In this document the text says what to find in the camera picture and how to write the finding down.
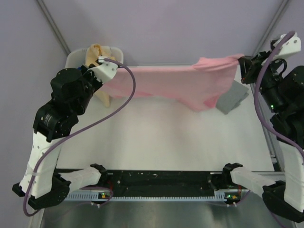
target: gray cloth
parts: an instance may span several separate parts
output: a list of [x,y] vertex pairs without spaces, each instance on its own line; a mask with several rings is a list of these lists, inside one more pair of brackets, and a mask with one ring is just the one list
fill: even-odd
[[230,90],[219,97],[216,108],[222,113],[228,114],[231,110],[238,107],[241,102],[249,95],[248,88],[239,82],[233,81]]

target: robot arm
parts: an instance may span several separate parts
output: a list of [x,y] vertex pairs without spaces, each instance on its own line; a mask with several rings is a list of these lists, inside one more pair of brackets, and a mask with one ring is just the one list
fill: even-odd
[[68,193],[103,181],[106,171],[103,166],[93,164],[72,173],[54,173],[61,146],[56,147],[41,162],[34,172],[38,160],[54,144],[70,135],[72,127],[78,123],[78,115],[85,113],[93,93],[103,83],[111,80],[118,68],[112,62],[100,57],[100,66],[81,70],[67,68],[59,71],[51,80],[52,99],[36,113],[34,121],[33,146],[27,170],[20,183],[13,186],[19,196],[25,196],[32,176],[28,204],[33,209],[52,207],[61,203]]
[[[271,42],[273,50],[279,40]],[[297,66],[285,78],[282,73],[287,68],[285,58],[301,50],[301,41],[295,34],[284,43],[275,60],[268,66],[259,91],[269,109],[274,113],[271,118],[273,128],[283,136],[304,148],[304,66]],[[239,59],[242,83],[251,84],[257,76],[271,51],[261,52],[256,57]],[[277,69],[284,65],[281,73]],[[227,164],[223,169],[223,180],[227,184],[239,184],[263,198],[267,208],[286,219],[304,221],[304,162],[299,151],[287,145],[282,148],[285,161],[285,182],[273,181],[250,172],[241,164]]]

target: white table surface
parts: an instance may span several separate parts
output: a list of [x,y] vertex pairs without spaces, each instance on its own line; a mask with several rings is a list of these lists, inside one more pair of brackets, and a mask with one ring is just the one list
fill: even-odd
[[[93,97],[72,132],[124,101],[113,99],[104,108]],[[135,98],[114,117],[65,142],[57,168],[98,163],[118,170],[220,171],[229,162],[252,171],[274,170],[251,90],[228,115],[217,109],[197,113],[166,98]]]

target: beige cloth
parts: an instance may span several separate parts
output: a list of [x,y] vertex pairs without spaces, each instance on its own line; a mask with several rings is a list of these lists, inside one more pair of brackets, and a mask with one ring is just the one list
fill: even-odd
[[[95,66],[99,66],[99,64],[96,62],[99,56],[105,56],[107,58],[116,60],[114,56],[111,56],[111,53],[108,53],[105,50],[103,50],[100,44],[92,44],[86,53],[85,65],[90,66],[91,64],[94,64]],[[110,107],[109,94],[101,90],[97,90],[94,93],[94,95],[97,96],[102,101],[105,107]]]

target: pink t-shirt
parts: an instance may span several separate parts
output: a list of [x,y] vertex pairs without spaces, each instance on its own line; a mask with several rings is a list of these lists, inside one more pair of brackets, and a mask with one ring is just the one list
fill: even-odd
[[[192,66],[130,67],[136,79],[134,97],[163,96],[177,99],[195,111],[214,108],[234,80],[242,54],[225,58],[200,58]],[[122,68],[101,88],[112,97],[129,96],[132,79]]]

